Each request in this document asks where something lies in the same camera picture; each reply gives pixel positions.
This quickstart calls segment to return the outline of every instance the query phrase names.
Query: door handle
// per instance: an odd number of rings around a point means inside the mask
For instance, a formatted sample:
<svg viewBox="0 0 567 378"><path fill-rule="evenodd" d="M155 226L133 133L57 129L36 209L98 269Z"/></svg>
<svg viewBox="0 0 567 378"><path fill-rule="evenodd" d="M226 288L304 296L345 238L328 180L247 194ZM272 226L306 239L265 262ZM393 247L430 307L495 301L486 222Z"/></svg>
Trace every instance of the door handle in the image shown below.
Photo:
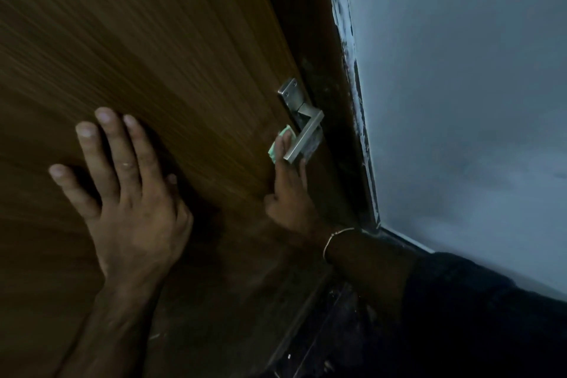
<svg viewBox="0 0 567 378"><path fill-rule="evenodd" d="M322 110L311 106L305 100L295 78L287 80L278 91L278 95L293 118L295 127L301 131L283 158L293 163L300 154L303 154L303 157L309 160L322 142L320 126L324 116Z"/></svg>

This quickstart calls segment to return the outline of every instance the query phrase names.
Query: wall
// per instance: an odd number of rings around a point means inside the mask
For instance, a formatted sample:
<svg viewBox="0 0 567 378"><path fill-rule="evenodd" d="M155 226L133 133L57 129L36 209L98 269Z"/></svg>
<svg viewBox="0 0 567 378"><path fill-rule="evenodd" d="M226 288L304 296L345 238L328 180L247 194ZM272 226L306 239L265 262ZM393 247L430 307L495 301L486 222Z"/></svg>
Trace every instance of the wall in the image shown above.
<svg viewBox="0 0 567 378"><path fill-rule="evenodd" d="M385 227L567 294L567 0L349 0Z"/></svg>

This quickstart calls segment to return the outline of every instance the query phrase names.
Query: sleeve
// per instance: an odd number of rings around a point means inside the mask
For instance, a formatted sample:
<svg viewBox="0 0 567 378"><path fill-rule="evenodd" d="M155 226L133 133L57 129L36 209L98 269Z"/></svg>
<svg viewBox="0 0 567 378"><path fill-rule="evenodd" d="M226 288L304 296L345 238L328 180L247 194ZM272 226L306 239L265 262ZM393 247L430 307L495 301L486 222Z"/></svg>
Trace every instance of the sleeve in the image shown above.
<svg viewBox="0 0 567 378"><path fill-rule="evenodd" d="M565 368L567 304L453 254L417 262L401 317L413 355L434 374L545 376Z"/></svg>

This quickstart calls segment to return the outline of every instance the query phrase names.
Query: wooden door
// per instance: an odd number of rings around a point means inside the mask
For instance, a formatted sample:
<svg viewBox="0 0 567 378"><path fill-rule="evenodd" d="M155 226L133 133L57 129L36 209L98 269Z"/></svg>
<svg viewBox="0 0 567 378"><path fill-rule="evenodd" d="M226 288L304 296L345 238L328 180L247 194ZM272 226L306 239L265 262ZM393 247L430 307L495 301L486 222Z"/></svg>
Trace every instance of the wooden door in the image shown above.
<svg viewBox="0 0 567 378"><path fill-rule="evenodd" d="M148 342L150 376L248 376L277 356L329 269L264 215L267 155L297 76L268 0L0 0L0 364L50 374L102 284L50 180L82 165L74 125L110 106L147 124L195 213ZM326 147L308 164L347 221Z"/></svg>

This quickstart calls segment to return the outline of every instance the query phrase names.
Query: green cloth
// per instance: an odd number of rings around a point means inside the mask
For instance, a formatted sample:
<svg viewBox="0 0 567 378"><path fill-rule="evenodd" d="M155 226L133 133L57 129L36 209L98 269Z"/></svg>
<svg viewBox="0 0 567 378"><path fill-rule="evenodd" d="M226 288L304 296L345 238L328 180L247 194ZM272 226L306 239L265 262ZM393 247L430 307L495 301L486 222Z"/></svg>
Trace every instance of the green cloth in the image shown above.
<svg viewBox="0 0 567 378"><path fill-rule="evenodd" d="M282 136L288 130L291 132L291 140L294 141L295 138L296 138L295 132L293 131L293 129L291 127L289 127L289 124L285 127L285 129L280 131L279 136ZM274 163L276 163L276 152L275 152L275 150L276 150L276 142L274 141L274 143L270 147L270 151L268 151L268 155L270 156L270 159L272 159L272 161Z"/></svg>

